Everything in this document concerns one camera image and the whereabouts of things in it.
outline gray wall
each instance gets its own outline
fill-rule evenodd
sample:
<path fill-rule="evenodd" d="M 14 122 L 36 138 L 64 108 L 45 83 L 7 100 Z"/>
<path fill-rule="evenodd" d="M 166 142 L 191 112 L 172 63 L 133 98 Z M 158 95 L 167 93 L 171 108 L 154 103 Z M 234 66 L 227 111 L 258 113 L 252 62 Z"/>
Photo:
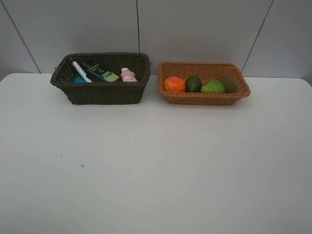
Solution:
<path fill-rule="evenodd" d="M 4 0 L 42 73 L 67 54 L 138 52 L 136 0 Z"/>
<path fill-rule="evenodd" d="M 243 74 L 312 82 L 311 9 L 311 0 L 275 0 Z"/>
<path fill-rule="evenodd" d="M 247 59 L 272 0 L 138 0 L 140 47 L 153 62 Z"/>
<path fill-rule="evenodd" d="M 15 72 L 38 73 L 0 2 L 0 80 Z"/>

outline tan wicker basket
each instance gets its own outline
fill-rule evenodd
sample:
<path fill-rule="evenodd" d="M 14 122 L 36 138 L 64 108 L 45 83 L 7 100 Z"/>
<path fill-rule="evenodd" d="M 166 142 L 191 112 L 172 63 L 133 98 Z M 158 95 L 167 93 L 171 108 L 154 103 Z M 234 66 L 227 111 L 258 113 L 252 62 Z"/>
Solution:
<path fill-rule="evenodd" d="M 202 82 L 217 79 L 227 75 L 236 84 L 235 93 L 205 94 L 205 93 L 171 93 L 164 90 L 168 77 L 177 76 L 187 79 L 189 76 L 199 76 Z M 163 62 L 158 67 L 158 90 L 167 102 L 187 105 L 232 105 L 241 98 L 250 95 L 250 89 L 239 69 L 230 63 L 195 63 L 195 62 Z"/>

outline wicker basket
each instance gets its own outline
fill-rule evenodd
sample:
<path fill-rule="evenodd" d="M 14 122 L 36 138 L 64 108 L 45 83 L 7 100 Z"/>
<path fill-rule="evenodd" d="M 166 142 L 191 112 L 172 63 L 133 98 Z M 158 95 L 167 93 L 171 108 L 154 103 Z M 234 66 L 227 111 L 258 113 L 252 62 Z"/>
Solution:
<path fill-rule="evenodd" d="M 90 61 L 100 64 L 120 76 L 121 69 L 127 67 L 136 74 L 138 82 L 92 82 L 74 83 L 79 73 L 72 61 L 81 64 Z M 51 84 L 61 89 L 76 105 L 135 104 L 141 101 L 145 85 L 151 74 L 147 55 L 137 53 L 93 53 L 66 56 L 51 78 Z"/>
<path fill-rule="evenodd" d="M 189 76 L 199 76 L 202 82 L 217 79 L 220 75 L 228 75 L 236 84 L 234 93 L 171 93 L 164 90 L 164 82 L 168 77 L 178 76 L 187 79 Z M 239 69 L 229 63 L 192 63 L 163 62 L 158 67 L 158 90 L 167 102 L 187 105 L 232 105 L 241 98 L 249 96 L 250 90 Z"/>

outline basket rim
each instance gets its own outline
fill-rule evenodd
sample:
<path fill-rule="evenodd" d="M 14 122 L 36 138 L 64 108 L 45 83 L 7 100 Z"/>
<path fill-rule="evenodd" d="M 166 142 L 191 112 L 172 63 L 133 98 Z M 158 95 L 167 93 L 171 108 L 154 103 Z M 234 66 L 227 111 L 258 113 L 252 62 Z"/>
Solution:
<path fill-rule="evenodd" d="M 238 94 L 220 94 L 220 93 L 173 93 L 165 91 L 163 85 L 161 83 L 162 80 L 162 67 L 164 65 L 171 65 L 171 64 L 185 64 L 185 65 L 215 65 L 215 66 L 228 66 L 233 67 L 239 75 L 243 85 L 246 87 L 246 92 L 238 93 Z M 240 72 L 239 68 L 236 67 L 232 63 L 222 63 L 222 62 L 184 62 L 184 61 L 165 61 L 161 62 L 158 66 L 158 75 L 157 75 L 157 86 L 158 91 L 164 97 L 173 97 L 173 98 L 246 98 L 250 95 L 250 88 L 246 83 L 242 73 Z"/>
<path fill-rule="evenodd" d="M 123 81 L 116 81 L 116 82 L 92 82 L 92 83 L 74 83 L 74 82 L 59 82 L 56 81 L 57 76 L 59 75 L 59 72 L 71 57 L 73 56 L 138 56 L 138 57 L 143 57 L 145 58 L 145 66 L 147 67 L 147 74 L 144 77 L 142 81 L 138 82 L 123 82 Z M 80 87 L 85 86 L 85 87 L 144 87 L 147 82 L 149 81 L 151 75 L 151 63 L 149 60 L 149 57 L 144 54 L 144 53 L 130 53 L 130 52 L 107 52 L 107 53 L 74 53 L 74 54 L 69 54 L 65 56 L 61 63 L 55 68 L 54 73 L 51 76 L 50 83 L 53 86 L 56 87 L 77 87 L 79 85 Z"/>

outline blue item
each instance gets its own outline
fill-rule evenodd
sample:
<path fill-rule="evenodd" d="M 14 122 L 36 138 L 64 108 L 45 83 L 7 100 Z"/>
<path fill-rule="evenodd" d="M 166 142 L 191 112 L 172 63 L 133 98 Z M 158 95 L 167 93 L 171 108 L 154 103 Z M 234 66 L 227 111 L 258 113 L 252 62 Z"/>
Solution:
<path fill-rule="evenodd" d="M 82 76 L 76 77 L 75 83 L 85 83 L 86 81 L 82 78 Z"/>

